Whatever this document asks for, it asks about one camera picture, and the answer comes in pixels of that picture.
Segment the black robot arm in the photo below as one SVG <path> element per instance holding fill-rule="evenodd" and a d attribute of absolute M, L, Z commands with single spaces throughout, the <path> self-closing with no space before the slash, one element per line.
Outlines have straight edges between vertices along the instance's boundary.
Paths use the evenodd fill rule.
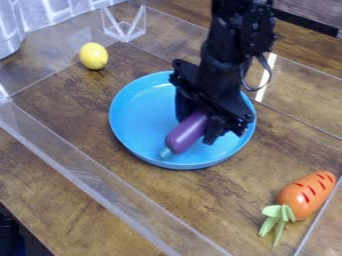
<path fill-rule="evenodd" d="M 241 136 L 256 114 L 242 98 L 252 62 L 270 65 L 264 54 L 277 40 L 273 0 L 212 0 L 212 25 L 198 65 L 177 59 L 170 82 L 177 87 L 177 119 L 202 109 L 209 117 L 204 143 L 226 133 Z"/>

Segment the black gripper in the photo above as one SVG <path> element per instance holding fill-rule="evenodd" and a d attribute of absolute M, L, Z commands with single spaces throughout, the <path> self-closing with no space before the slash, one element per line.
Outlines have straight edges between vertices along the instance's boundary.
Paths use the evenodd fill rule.
<path fill-rule="evenodd" d="M 184 59 L 173 61 L 170 82 L 177 87 L 177 119 L 182 122 L 198 108 L 205 109 L 210 117 L 204 137 L 208 145 L 229 131 L 242 136 L 256 120 L 241 92 L 250 65 L 252 58 L 221 62 L 209 52 L 202 54 L 200 65 Z"/>

